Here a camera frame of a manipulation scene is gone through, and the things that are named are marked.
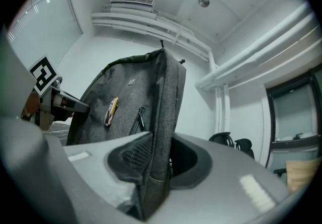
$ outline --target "backpack zipper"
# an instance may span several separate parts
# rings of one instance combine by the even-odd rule
[[[137,132],[139,126],[141,128],[141,131],[144,131],[144,123],[143,123],[143,116],[144,116],[145,108],[141,107],[139,108],[139,112],[136,115],[136,118],[134,120],[134,123],[131,127],[129,135],[133,135]]]

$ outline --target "chair backrest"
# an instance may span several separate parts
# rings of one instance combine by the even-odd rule
[[[217,133],[210,137],[209,141],[213,141],[234,148],[233,141],[229,135],[230,132]]]
[[[254,152],[252,150],[252,142],[249,139],[245,139],[245,138],[239,139],[239,140],[236,140],[235,143],[236,143],[237,150],[240,150],[246,153],[253,159],[255,158]]]

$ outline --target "window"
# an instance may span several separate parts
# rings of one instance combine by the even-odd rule
[[[81,34],[70,0],[28,0],[10,26],[8,39],[28,69],[45,54],[57,66]]]
[[[287,160],[321,155],[321,91],[322,65],[267,89],[272,126],[266,167],[271,171],[284,169]]]

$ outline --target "white pipe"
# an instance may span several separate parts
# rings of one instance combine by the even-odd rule
[[[152,27],[148,27],[148,26],[144,26],[144,25],[140,25],[137,23],[131,23],[131,22],[125,22],[125,21],[120,21],[120,20],[93,20],[93,24],[94,25],[99,25],[99,26],[112,26],[113,28],[116,29],[121,29],[121,30],[127,30],[127,31],[132,31],[135,33],[142,33],[142,34],[147,34],[150,36],[154,36],[154,37],[158,37],[164,40],[167,40],[169,42],[173,42],[174,36],[170,35],[166,32],[154,29]],[[203,52],[198,50],[196,47],[194,47],[193,45],[182,41],[182,40],[177,40],[176,43],[178,46],[190,51],[191,53],[195,54],[196,56],[198,56],[199,58],[201,58],[203,61],[207,62],[208,59],[206,56],[203,55]]]
[[[164,23],[168,23],[168,24],[174,25],[177,28],[182,28],[187,33],[191,34],[192,36],[195,36],[195,34],[192,31],[190,31],[188,28],[186,28],[186,27],[184,27],[184,26],[182,26],[180,24],[177,24],[177,23],[175,23],[175,22],[173,22],[173,21],[171,21],[171,20],[169,20],[167,18],[157,16],[156,17],[156,20],[157,21],[160,21],[160,22],[164,22]]]
[[[221,99],[221,87],[218,86],[218,111],[219,111],[219,119],[218,119],[218,133],[222,132],[222,99]]]
[[[262,78],[262,77],[264,77],[264,76],[266,76],[266,75],[268,75],[268,74],[271,74],[271,73],[273,73],[273,72],[275,72],[275,71],[277,71],[277,70],[279,70],[279,69],[287,68],[288,66],[290,66],[290,64],[293,64],[294,62],[296,62],[296,65],[297,65],[297,66],[293,67],[293,69],[297,69],[298,67],[303,66],[303,65],[305,65],[306,63],[308,63],[308,61],[307,61],[307,60],[302,60],[302,61],[299,63],[299,60],[298,60],[298,59],[299,59],[299,58],[301,58],[302,56],[309,55],[308,57],[309,57],[309,60],[311,60],[311,61],[312,61],[311,57],[314,57],[314,59],[315,59],[315,58],[317,58],[317,60],[319,60],[319,59],[320,59],[320,49],[319,49],[319,50],[315,50],[315,48],[316,48],[317,46],[320,46],[320,44],[321,44],[321,43],[322,43],[322,38],[318,39],[316,42],[314,42],[314,44],[310,45],[309,47],[307,47],[306,49],[304,49],[302,52],[298,53],[297,55],[295,55],[294,57],[292,57],[292,58],[288,59],[287,61],[285,61],[285,62],[281,63],[280,65],[278,65],[278,66],[276,66],[276,67],[274,67],[274,68],[271,68],[271,69],[270,69],[270,70],[268,70],[267,72],[261,73],[260,75],[255,76],[255,77],[253,77],[253,78],[251,78],[251,79],[248,79],[248,80],[246,80],[246,81],[244,81],[244,82],[241,82],[241,83],[239,83],[239,84],[235,84],[234,86],[232,86],[232,87],[230,87],[230,88],[231,88],[231,89],[232,89],[232,88],[236,88],[236,87],[239,87],[239,86],[241,86],[241,85],[244,85],[244,84],[247,84],[247,83],[249,83],[249,82],[252,82],[252,81],[254,81],[254,80],[258,80],[258,79],[260,79],[260,78]]]
[[[229,132],[230,128],[230,97],[228,84],[223,85],[224,105],[225,105],[225,118],[223,125],[223,132]]]
[[[125,26],[119,26],[119,25],[112,25],[112,27],[114,29],[118,29],[118,30],[130,31],[130,32],[135,32],[135,33],[140,33],[140,34],[146,35],[146,31],[141,31],[141,30],[131,28],[131,27],[125,27]]]
[[[208,52],[208,56],[209,56],[209,68],[210,68],[210,72],[215,71],[216,69],[216,64],[215,64],[215,59],[213,58],[213,54],[212,52]]]
[[[197,31],[197,32],[199,32],[199,33],[201,33],[203,36],[205,36],[207,39],[209,39],[209,40],[210,40],[211,42],[213,42],[214,44],[219,43],[219,41],[215,41],[215,40],[214,40],[214,39],[212,39],[208,34],[206,34],[205,32],[201,31],[200,29],[198,29],[197,27],[193,26],[192,24],[190,24],[190,23],[188,23],[188,22],[186,22],[186,21],[182,20],[182,19],[181,19],[181,18],[179,18],[179,17],[176,17],[176,16],[173,16],[173,15],[170,15],[170,14],[168,14],[168,13],[165,13],[165,12],[162,12],[162,11],[159,11],[159,10],[153,10],[153,11],[154,11],[154,12],[157,12],[157,13],[160,13],[160,14],[162,14],[162,15],[166,16],[166,17],[172,18],[172,19],[174,19],[174,20],[176,20],[176,21],[178,21],[178,22],[180,22],[180,23],[182,23],[182,24],[185,24],[185,25],[189,26],[189,27],[190,27],[190,28],[192,28],[193,30],[195,30],[195,31]]]
[[[314,25],[316,25],[316,19],[314,13],[311,13],[301,22],[295,25],[291,30],[283,34],[281,37],[276,39],[255,55],[245,60],[240,65],[235,66],[219,76],[216,80],[207,85],[206,88],[208,89],[213,86],[222,85],[224,83],[231,82],[232,80],[235,81],[237,78],[243,76],[243,74],[245,74],[247,71],[265,63],[269,59],[275,57],[283,50],[293,45],[312,29],[316,28]]]
[[[285,32],[290,30],[292,27],[294,27],[305,16],[307,16],[309,11],[309,4],[303,3],[300,7],[298,7],[293,13],[291,13],[287,18],[285,18],[282,22],[276,25],[273,29],[271,29],[261,38],[252,43],[249,47],[238,53],[235,57],[222,64],[220,67],[216,68],[214,72],[211,72],[208,75],[206,75],[204,78],[198,81],[196,85],[200,87],[208,85],[215,77],[242,63],[247,58],[254,55],[256,52],[260,51],[268,44],[276,40],[278,37],[283,35]]]
[[[219,91],[218,87],[215,87],[215,130],[214,133],[219,133]]]
[[[140,16],[134,16],[129,14],[119,14],[119,13],[93,13],[92,17],[114,17],[114,18],[124,18],[124,19],[131,19],[139,22],[144,22],[150,25],[157,25],[159,27],[165,28],[167,30],[173,31],[175,33],[178,32],[178,28],[175,28],[169,24],[161,23],[157,20],[148,19],[145,17]],[[211,48],[199,41],[197,38],[193,37],[192,35],[189,35],[187,33],[182,33],[182,36],[189,39],[190,41],[196,43],[200,47],[204,48],[207,52],[211,51]]]
[[[94,20],[92,20],[92,23],[93,24],[112,24],[113,26],[114,25],[129,26],[132,28],[137,28],[137,29],[149,31],[152,33],[162,35],[164,37],[168,37],[169,41],[172,41],[172,42],[175,38],[173,35],[163,32],[161,30],[155,29],[153,27],[149,27],[149,26],[145,26],[145,25],[141,25],[141,24],[137,24],[137,23],[132,23],[132,22],[127,22],[127,21],[111,20],[111,19],[94,19]],[[188,47],[188,48],[194,50],[197,55],[203,57],[203,60],[208,61],[207,56],[201,50],[199,50],[195,46],[191,45],[190,43],[188,43],[182,39],[177,39],[177,43],[181,43],[185,47]]]
[[[173,39],[172,45],[175,45],[175,43],[177,42],[177,39],[179,38],[179,35],[182,32],[182,28],[179,29],[179,31],[177,32],[175,38]]]
[[[156,14],[137,10],[137,9],[125,9],[125,8],[110,8],[111,13],[131,14],[135,16],[147,17],[155,20]]]

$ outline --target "backpack logo patch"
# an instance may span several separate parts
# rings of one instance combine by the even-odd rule
[[[132,83],[134,83],[134,81],[135,79],[130,80],[128,85],[131,85]]]

